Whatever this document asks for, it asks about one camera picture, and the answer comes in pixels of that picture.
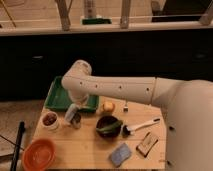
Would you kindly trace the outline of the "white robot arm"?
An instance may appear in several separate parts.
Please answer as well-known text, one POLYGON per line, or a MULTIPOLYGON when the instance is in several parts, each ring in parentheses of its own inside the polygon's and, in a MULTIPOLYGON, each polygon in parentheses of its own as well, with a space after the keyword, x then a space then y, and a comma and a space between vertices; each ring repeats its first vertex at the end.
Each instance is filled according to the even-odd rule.
POLYGON ((148 104, 166 111, 166 171, 213 171, 213 82, 159 77, 100 77, 77 60, 62 77, 72 102, 90 95, 148 104))

